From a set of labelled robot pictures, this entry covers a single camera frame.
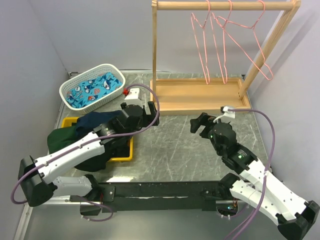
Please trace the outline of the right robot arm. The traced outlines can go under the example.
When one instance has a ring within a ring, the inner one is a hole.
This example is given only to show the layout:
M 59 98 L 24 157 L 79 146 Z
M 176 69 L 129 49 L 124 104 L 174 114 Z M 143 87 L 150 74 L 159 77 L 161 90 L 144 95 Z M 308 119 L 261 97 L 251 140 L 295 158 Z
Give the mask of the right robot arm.
M 216 154 L 234 173 L 221 180 L 219 195 L 228 200 L 242 200 L 268 217 L 287 240 L 301 240 L 314 225 L 320 206 L 313 200 L 298 196 L 270 171 L 247 147 L 238 143 L 230 123 L 223 116 L 202 113 L 190 120 L 190 132 L 200 126 L 202 138 L 210 140 Z

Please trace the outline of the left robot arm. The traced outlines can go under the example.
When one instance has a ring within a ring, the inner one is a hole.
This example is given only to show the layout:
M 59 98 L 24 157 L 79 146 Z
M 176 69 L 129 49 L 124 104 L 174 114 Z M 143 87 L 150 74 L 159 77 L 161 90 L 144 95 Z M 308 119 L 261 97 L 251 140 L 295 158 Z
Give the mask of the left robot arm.
M 20 162 L 17 185 L 21 186 L 25 202 L 37 207 L 52 197 L 79 196 L 85 201 L 100 197 L 102 188 L 91 174 L 64 177 L 69 169 L 99 155 L 112 158 L 114 151 L 126 146 L 130 138 L 159 124 L 160 105 L 149 101 L 150 114 L 139 105 L 122 103 L 121 113 L 94 128 L 82 139 L 47 156 Z

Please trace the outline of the black t shirt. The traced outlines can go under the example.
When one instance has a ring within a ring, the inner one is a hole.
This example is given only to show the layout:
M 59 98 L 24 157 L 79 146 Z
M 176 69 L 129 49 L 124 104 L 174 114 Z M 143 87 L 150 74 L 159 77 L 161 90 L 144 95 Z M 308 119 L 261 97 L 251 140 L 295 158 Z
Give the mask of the black t shirt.
M 85 160 L 75 166 L 77 170 L 85 172 L 97 172 L 104 170 L 110 159 L 122 159 L 130 156 L 131 136 L 103 139 L 104 153 Z

